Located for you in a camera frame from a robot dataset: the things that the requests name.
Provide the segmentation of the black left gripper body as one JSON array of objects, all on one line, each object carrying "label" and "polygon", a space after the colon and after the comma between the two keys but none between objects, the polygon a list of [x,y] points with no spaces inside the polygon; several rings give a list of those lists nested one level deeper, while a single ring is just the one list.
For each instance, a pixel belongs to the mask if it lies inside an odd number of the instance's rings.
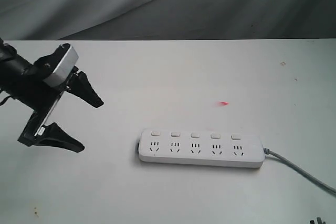
[{"label": "black left gripper body", "polygon": [[13,98],[33,110],[18,141],[26,146],[34,145],[36,135],[43,132],[45,121],[64,92],[64,82],[50,87],[43,82],[46,77],[44,57],[31,64],[15,50],[5,51],[5,100]]}]

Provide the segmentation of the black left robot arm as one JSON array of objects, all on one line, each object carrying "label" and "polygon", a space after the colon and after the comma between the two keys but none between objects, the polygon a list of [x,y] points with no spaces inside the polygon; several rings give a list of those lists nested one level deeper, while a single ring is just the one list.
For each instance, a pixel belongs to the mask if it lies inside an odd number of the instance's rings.
[{"label": "black left robot arm", "polygon": [[68,92],[84,100],[94,108],[104,102],[94,91],[87,75],[76,67],[78,54],[69,44],[61,44],[49,55],[30,63],[8,43],[1,42],[1,91],[8,94],[1,101],[18,100],[33,110],[33,113],[18,141],[28,147],[49,146],[75,153],[85,147],[63,131],[57,123],[46,125],[51,112]]}]

